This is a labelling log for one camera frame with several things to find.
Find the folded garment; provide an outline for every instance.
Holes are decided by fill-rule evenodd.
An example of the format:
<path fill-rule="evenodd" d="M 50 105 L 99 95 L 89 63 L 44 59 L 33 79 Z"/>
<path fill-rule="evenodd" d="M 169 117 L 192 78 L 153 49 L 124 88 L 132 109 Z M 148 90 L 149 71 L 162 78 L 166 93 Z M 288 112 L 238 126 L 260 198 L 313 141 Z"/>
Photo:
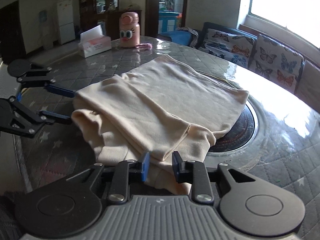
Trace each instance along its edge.
<path fill-rule="evenodd" d="M 187 194 L 175 182 L 171 153 L 204 161 L 241 114 L 248 92 L 225 86 L 162 55 L 122 76 L 77 92 L 73 121 L 106 165 L 151 153 L 147 184 Z"/>

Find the metal screw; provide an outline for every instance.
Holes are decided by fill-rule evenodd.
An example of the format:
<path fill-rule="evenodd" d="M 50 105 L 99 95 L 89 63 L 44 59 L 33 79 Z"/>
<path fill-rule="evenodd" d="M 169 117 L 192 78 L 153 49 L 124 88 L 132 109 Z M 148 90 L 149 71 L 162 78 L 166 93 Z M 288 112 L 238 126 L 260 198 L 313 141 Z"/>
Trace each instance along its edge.
<path fill-rule="evenodd" d="M 212 197 L 208 194 L 199 194 L 196 196 L 196 200 L 201 203 L 208 203 L 212 200 Z"/>
<path fill-rule="evenodd" d="M 124 196 L 121 194 L 111 194 L 109 196 L 109 200 L 113 202 L 121 202 L 124 201 Z"/>

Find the floor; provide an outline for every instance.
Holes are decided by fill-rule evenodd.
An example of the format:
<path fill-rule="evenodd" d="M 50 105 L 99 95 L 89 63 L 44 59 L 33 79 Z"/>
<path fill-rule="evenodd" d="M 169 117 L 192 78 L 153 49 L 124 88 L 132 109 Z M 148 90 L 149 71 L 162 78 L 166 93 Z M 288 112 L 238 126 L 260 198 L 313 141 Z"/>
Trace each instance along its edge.
<path fill-rule="evenodd" d="M 71 41 L 62 46 L 57 46 L 50 50 L 45 50 L 39 54 L 29 58 L 30 61 L 47 65 L 60 60 L 69 55 L 76 54 L 78 49 L 79 41 Z M 3 84 L 3 80 L 8 80 L 11 77 L 7 76 L 7 73 L 1 74 L 6 69 L 6 65 L 0 65 L 0 84 Z M 7 91 L 2 91 L 0 89 L 0 97 L 6 97 Z M 20 173 L 17 168 L 15 152 L 14 152 L 14 142 L 13 136 L 4 132 L 0 133 L 0 163 L 2 167 L 0 168 L 0 195 L 5 191 L 23 191 L 24 185 L 20 177 Z"/>

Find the butterfly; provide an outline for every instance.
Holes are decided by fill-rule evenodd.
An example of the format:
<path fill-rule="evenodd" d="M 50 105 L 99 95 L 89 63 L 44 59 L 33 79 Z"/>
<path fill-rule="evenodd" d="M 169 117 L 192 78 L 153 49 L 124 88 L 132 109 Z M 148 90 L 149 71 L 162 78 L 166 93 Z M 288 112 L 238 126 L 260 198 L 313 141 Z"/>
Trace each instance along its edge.
<path fill-rule="evenodd" d="M 260 47 L 260 58 L 266 62 L 268 62 L 269 64 L 273 63 L 273 60 L 277 57 L 276 54 L 268 54 L 268 51 L 266 52 L 262 47 Z"/>
<path fill-rule="evenodd" d="M 221 32 L 216 32 L 212 37 L 213 38 L 220 38 L 221 40 L 225 40 L 225 41 L 229 42 L 228 35 L 221 33 Z"/>
<path fill-rule="evenodd" d="M 282 74 L 282 72 L 279 69 L 278 69 L 277 73 L 278 73 L 278 77 L 277 77 L 278 81 L 280 81 L 280 82 L 283 81 L 283 83 L 289 87 L 292 86 L 293 76 L 286 77 Z"/>
<path fill-rule="evenodd" d="M 206 45 L 209 46 L 209 47 L 222 49 L 222 50 L 225 50 L 225 51 L 229 52 L 229 49 L 227 48 L 226 45 L 218 43 L 218 42 L 207 43 Z"/>
<path fill-rule="evenodd" d="M 248 48 L 242 49 L 242 47 L 240 48 L 238 45 L 234 45 L 232 49 L 232 53 L 238 53 L 238 52 L 242 53 L 248 58 L 250 50 Z"/>
<path fill-rule="evenodd" d="M 224 59 L 224 56 L 225 56 L 225 55 L 223 55 L 223 54 L 220 54 L 220 55 L 215 54 L 215 53 L 213 53 L 211 50 L 209 50 L 209 54 L 210 54 L 210 55 L 214 55 L 214 56 L 219 57 L 219 58 L 223 58 L 223 59 Z"/>
<path fill-rule="evenodd" d="M 285 51 L 290 51 L 290 52 L 292 52 L 292 54 L 293 54 L 294 56 L 299 56 L 299 54 L 298 54 L 297 52 L 295 52 L 294 50 L 292 50 L 292 49 L 289 49 L 289 48 L 287 48 L 287 47 L 284 47 L 284 49 L 285 49 Z"/>
<path fill-rule="evenodd" d="M 273 46 L 278 46 L 278 42 L 276 42 L 276 41 L 274 41 L 274 40 L 272 40 L 272 39 L 269 39 L 269 38 L 267 38 L 267 37 L 265 37 L 265 38 L 263 39 L 263 41 L 266 42 L 266 43 L 272 44 Z"/>
<path fill-rule="evenodd" d="M 245 57 L 240 58 L 239 55 L 234 55 L 233 58 L 230 60 L 232 63 L 237 63 L 240 61 L 243 66 L 247 66 L 247 60 Z"/>
<path fill-rule="evenodd" d="M 239 36 L 232 37 L 233 40 L 239 40 L 241 38 L 245 38 L 252 46 L 254 45 L 254 39 L 253 38 L 250 38 L 250 37 L 247 37 L 247 36 L 244 36 L 244 35 L 239 35 Z"/>
<path fill-rule="evenodd" d="M 282 53 L 281 54 L 281 68 L 282 69 L 288 69 L 289 73 L 293 72 L 293 69 L 295 68 L 297 62 L 296 61 L 291 61 L 290 63 L 287 61 L 287 58 L 285 55 Z"/>
<path fill-rule="evenodd" d="M 272 73 L 272 69 L 263 69 L 260 65 L 260 63 L 258 61 L 256 61 L 256 69 L 255 69 L 255 73 L 257 73 L 260 76 L 263 76 L 267 79 L 270 79 L 270 74 Z"/>

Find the white refrigerator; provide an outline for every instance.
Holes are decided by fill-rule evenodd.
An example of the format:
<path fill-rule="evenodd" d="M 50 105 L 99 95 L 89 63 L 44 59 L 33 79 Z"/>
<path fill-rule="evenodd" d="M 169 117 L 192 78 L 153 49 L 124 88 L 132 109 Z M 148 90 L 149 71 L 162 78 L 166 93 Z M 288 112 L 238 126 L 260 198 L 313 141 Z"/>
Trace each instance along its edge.
<path fill-rule="evenodd" d="M 73 41 L 76 38 L 73 24 L 72 0 L 61 0 L 57 3 L 59 43 Z"/>

